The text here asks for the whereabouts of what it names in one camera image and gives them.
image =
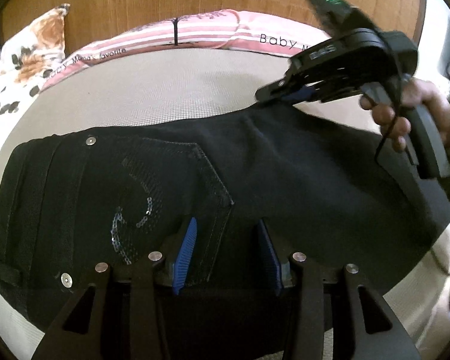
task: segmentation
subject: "floral pillow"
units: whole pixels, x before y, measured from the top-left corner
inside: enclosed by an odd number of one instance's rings
[[[34,102],[50,73],[65,59],[62,4],[35,19],[2,48],[0,56],[0,148]]]

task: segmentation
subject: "silver pin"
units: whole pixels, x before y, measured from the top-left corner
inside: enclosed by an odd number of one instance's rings
[[[345,266],[345,269],[351,274],[356,274],[359,272],[359,267],[357,267],[355,264],[347,264]]]
[[[63,286],[66,288],[70,288],[73,284],[72,277],[67,273],[62,274],[60,280],[62,281]]]
[[[95,142],[97,142],[97,138],[95,138],[95,137],[87,138],[87,140],[85,141],[85,143],[86,143],[88,146],[94,145]]]
[[[303,254],[300,251],[296,251],[293,255],[292,255],[293,259],[295,261],[298,261],[299,263],[302,263],[303,261],[305,261],[307,259],[306,255]]]
[[[98,264],[96,264],[95,266],[95,270],[98,273],[102,273],[105,272],[108,269],[108,264],[106,262],[99,262]]]
[[[163,257],[163,255],[159,251],[153,251],[148,255],[148,259],[150,261],[158,261]]]

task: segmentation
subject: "blue gripper pad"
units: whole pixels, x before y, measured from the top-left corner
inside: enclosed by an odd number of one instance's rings
[[[279,295],[281,290],[283,289],[280,263],[276,256],[272,241],[270,240],[270,237],[268,235],[267,228],[262,220],[258,222],[257,230],[263,268],[265,270],[271,288],[275,290],[276,295]]]
[[[187,232],[183,237],[182,246],[176,257],[175,266],[173,270],[172,290],[175,295],[178,295],[180,290],[185,286],[187,278],[188,267],[192,259],[193,248],[197,239],[197,220],[192,218],[188,224]]]

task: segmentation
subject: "device handle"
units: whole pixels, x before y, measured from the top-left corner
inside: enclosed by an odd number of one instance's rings
[[[401,116],[406,117],[412,127],[409,136],[418,159],[416,169],[420,178],[449,177],[450,163],[442,137],[425,105],[419,104],[411,109],[403,108]]]

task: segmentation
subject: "brown flower print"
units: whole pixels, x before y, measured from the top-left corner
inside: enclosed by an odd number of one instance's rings
[[[58,12],[51,12],[49,16],[32,25],[31,30],[38,39],[37,48],[64,48],[65,39],[63,35],[63,27],[63,15]]]
[[[16,83],[26,83],[35,74],[40,73],[47,66],[43,57],[39,54],[23,55]]]

